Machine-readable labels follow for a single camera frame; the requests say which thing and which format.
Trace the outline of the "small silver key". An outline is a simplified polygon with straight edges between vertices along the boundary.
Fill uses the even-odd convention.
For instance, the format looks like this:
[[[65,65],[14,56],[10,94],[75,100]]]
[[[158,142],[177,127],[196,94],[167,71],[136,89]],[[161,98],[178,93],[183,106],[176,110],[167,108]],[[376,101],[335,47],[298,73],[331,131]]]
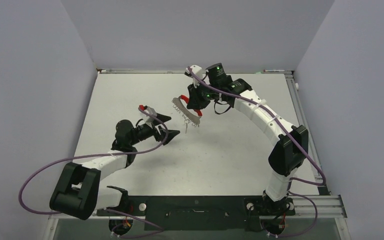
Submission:
[[[185,125],[185,131],[184,131],[184,133],[187,134],[189,123],[188,123],[188,122],[185,122],[184,125]]]

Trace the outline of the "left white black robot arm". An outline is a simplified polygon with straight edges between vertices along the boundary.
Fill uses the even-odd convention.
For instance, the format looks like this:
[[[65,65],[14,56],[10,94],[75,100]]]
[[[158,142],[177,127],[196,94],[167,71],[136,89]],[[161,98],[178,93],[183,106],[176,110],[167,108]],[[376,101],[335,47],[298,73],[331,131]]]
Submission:
[[[146,113],[141,125],[133,125],[128,119],[120,120],[115,126],[115,139],[108,153],[64,166],[49,201],[50,209],[81,220],[105,208],[110,208],[116,215],[125,214],[129,208],[128,191],[101,185],[101,181],[133,164],[140,154],[136,144],[154,138],[164,146],[179,135],[179,130],[167,129],[165,122],[170,120],[171,117],[153,111]]]

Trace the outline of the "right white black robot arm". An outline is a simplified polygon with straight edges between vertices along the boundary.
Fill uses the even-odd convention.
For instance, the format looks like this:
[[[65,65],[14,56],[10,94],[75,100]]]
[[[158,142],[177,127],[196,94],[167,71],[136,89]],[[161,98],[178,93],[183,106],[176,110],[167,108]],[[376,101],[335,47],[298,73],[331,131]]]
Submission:
[[[211,101],[225,102],[249,118],[273,144],[268,157],[272,169],[264,191],[262,207],[269,214],[283,206],[291,178],[308,156],[309,131],[303,125],[295,126],[276,114],[265,99],[242,78],[233,80],[221,63],[203,70],[198,65],[188,66],[184,73],[192,78],[188,86],[189,101],[186,108],[198,112]]]

